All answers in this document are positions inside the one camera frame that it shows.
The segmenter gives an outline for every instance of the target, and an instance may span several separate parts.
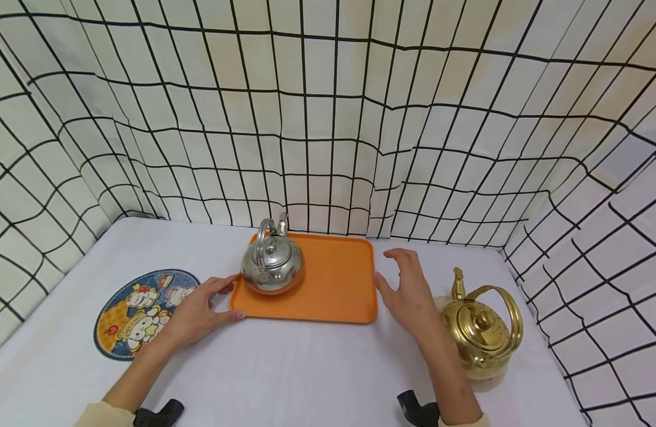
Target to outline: sleeve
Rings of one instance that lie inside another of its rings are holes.
[[[133,413],[126,409],[99,401],[86,406],[74,427],[133,427],[133,418]]]
[[[461,424],[457,426],[447,426],[444,421],[440,418],[440,422],[437,424],[440,427],[490,427],[489,426],[489,417],[486,414],[482,414],[482,417],[478,419],[475,423],[471,424]]]

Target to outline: cartoon placemat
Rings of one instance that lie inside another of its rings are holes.
[[[130,361],[169,321],[199,284],[184,270],[157,270],[131,280],[112,296],[95,321],[95,346],[110,359]]]

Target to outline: tray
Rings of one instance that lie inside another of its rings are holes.
[[[303,283],[281,295],[260,295],[238,279],[230,307],[248,317],[371,323],[378,316],[373,246],[363,238],[288,233],[302,248]]]

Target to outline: white tablecloth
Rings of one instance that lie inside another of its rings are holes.
[[[71,426],[90,401],[127,367],[93,342],[98,312],[129,280],[176,268],[200,280],[238,270],[254,230],[219,225],[123,219],[46,298],[0,350],[0,427]],[[468,291],[506,288],[526,320],[525,337],[503,383],[478,394],[493,426],[584,426],[554,359],[500,255],[489,249],[372,241],[376,268],[392,283],[398,270],[382,256],[401,246],[418,251],[433,295],[448,293],[454,266]],[[508,319],[498,295],[481,300]],[[216,305],[228,307],[225,298]],[[396,396],[413,388],[434,399],[412,338],[380,302],[369,325],[248,318],[180,352],[144,406],[174,397],[187,426],[408,426]]]

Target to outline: black clamp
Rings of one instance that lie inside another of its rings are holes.
[[[183,414],[184,406],[176,399],[170,399],[158,413],[152,410],[139,408],[136,418],[133,420],[134,427],[171,427],[179,421]]]
[[[405,391],[397,396],[406,421],[416,427],[437,427],[440,421],[440,409],[435,401],[421,406],[413,390]]]

